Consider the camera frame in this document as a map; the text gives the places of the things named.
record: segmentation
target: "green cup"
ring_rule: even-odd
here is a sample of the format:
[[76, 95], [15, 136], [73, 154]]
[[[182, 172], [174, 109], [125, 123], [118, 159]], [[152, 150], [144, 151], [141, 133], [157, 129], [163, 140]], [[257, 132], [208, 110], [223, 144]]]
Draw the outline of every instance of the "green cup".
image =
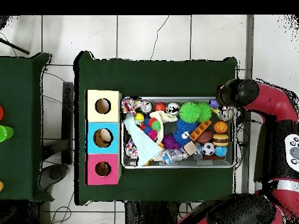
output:
[[11, 127], [0, 125], [0, 142], [3, 142], [14, 135], [15, 131]]

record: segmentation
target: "green spiky ball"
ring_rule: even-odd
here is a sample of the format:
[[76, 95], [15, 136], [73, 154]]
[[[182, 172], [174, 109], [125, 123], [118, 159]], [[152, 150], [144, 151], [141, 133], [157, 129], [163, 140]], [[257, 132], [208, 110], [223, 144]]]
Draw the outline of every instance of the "green spiky ball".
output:
[[194, 123], [199, 119], [199, 110], [198, 104], [186, 102], [180, 108], [180, 117], [187, 123]]
[[199, 118], [198, 121], [203, 123], [209, 120], [212, 117], [212, 109], [206, 102], [201, 102], [198, 105], [199, 109]]

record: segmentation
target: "white ball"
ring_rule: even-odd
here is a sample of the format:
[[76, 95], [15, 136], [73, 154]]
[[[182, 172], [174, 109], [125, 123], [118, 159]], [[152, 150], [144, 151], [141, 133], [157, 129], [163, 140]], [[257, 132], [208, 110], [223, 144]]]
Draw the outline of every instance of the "white ball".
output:
[[203, 151], [204, 155], [212, 155], [213, 153], [215, 153], [214, 144], [212, 144], [210, 142], [206, 142], [203, 145], [202, 151]]

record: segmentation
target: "green table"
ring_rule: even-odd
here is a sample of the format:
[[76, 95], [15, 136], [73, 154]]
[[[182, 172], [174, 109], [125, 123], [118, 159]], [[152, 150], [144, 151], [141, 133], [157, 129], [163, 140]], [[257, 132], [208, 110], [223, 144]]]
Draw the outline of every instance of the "green table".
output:
[[214, 96], [217, 85], [235, 78], [235, 58], [224, 61], [96, 60], [81, 52], [75, 71], [75, 202], [201, 201], [232, 193], [230, 169], [122, 169], [118, 185], [84, 184], [86, 89], [117, 90], [124, 96]]
[[0, 143], [0, 200], [48, 201], [37, 178], [42, 155], [41, 73], [50, 55], [34, 58], [0, 57], [0, 125], [15, 130], [15, 136]]

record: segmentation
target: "yellow ball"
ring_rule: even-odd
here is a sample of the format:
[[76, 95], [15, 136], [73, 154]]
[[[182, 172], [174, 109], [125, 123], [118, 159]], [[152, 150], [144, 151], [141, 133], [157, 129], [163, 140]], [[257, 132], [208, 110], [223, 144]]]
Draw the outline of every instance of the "yellow ball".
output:
[[0, 181], [0, 191], [2, 191], [2, 190], [3, 190], [3, 187], [4, 187], [4, 184], [3, 184], [3, 182], [2, 182], [2, 181]]
[[137, 121], [144, 121], [144, 116], [141, 113], [136, 113], [136, 116], [134, 117], [135, 120]]

